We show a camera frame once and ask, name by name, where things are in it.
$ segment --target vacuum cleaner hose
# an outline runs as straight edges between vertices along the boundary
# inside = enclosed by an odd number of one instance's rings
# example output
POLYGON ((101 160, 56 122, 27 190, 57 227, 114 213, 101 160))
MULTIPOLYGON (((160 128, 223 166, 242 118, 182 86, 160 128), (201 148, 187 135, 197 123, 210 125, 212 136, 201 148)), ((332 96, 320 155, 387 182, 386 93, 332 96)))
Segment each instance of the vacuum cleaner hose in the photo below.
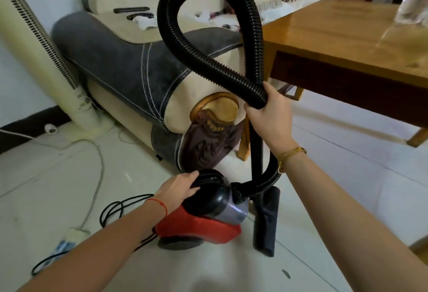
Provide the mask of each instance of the vacuum cleaner hose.
MULTIPOLYGON (((195 48, 183 35, 177 15, 186 0, 159 0, 158 27, 173 55, 202 77, 234 93, 250 106, 261 109, 268 100, 263 82, 263 31, 254 0, 226 0, 234 9, 243 37, 245 75, 231 70, 195 48)), ((255 196, 271 187, 280 177, 278 161, 270 153, 267 170, 262 174, 263 141, 250 125, 252 180, 238 186, 242 198, 255 196)))

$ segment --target red vacuum cleaner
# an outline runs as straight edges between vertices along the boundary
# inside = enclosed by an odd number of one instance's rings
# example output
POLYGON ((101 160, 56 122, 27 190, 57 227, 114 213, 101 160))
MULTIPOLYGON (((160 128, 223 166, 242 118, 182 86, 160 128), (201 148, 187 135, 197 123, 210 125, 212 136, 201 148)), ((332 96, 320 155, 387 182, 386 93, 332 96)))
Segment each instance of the red vacuum cleaner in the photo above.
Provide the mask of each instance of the red vacuum cleaner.
MULTIPOLYGON (((177 22, 180 7, 186 0, 159 0, 158 27, 162 39, 173 55, 200 76, 234 93, 254 108, 263 108, 267 94, 263 82, 263 31, 254 0, 226 0, 238 19, 245 52, 245 77, 205 55, 183 35, 177 22)), ((202 170, 192 187, 201 187, 180 208, 157 226, 158 246, 183 250, 203 241, 224 244, 241 233, 240 224, 248 214, 252 200, 256 212, 254 248, 273 257, 280 190, 273 186, 280 177, 278 161, 270 153, 263 173, 263 141, 249 126, 252 180, 230 183, 217 170, 202 170)))

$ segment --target gold bracelet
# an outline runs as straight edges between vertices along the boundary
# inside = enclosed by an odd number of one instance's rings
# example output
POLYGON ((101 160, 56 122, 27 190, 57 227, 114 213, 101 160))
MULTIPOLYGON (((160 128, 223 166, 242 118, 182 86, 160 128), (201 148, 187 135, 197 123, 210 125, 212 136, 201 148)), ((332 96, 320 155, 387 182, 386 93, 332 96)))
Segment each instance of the gold bracelet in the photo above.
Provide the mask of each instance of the gold bracelet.
POLYGON ((293 150, 290 150, 288 152, 282 153, 280 154, 280 157, 278 158, 278 172, 280 174, 285 173, 286 171, 282 168, 282 166, 285 164, 285 162, 287 161, 288 158, 290 158, 291 156, 294 156, 296 153, 298 152, 304 152, 305 154, 307 154, 308 152, 306 151, 306 149, 303 149, 301 146, 298 148, 295 148, 293 150))

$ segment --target black baseboard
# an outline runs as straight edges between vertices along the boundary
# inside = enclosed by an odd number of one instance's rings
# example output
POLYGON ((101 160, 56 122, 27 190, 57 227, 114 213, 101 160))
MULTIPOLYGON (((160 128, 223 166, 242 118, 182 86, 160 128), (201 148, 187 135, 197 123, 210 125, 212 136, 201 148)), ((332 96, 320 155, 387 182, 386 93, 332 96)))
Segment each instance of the black baseboard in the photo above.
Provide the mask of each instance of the black baseboard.
MULTIPOLYGON (((1 129, 9 132, 29 135, 31 137, 38 137, 45 132, 45 125, 47 123, 51 123, 55 126, 61 126, 67 122, 70 122, 69 116, 64 113, 59 106, 54 106, 19 121, 5 125, 1 129)), ((0 132, 0 153, 15 148, 27 141, 29 141, 27 138, 0 132)))

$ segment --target red string bracelet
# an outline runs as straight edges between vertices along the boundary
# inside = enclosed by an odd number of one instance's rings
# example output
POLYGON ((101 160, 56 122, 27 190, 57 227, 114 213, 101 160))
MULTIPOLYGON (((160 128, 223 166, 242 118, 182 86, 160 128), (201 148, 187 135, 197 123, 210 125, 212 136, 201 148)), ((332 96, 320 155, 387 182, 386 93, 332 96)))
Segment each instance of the red string bracelet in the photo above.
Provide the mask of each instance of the red string bracelet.
POLYGON ((160 201, 160 200, 158 200, 158 199, 155 199, 155 198, 149 198, 149 199, 146 199, 146 202, 147 201, 155 201, 155 202, 158 202, 160 205, 162 205, 163 206, 163 208, 165 209, 165 216, 167 216, 168 215, 168 209, 167 209, 167 206, 162 202, 162 201, 160 201))

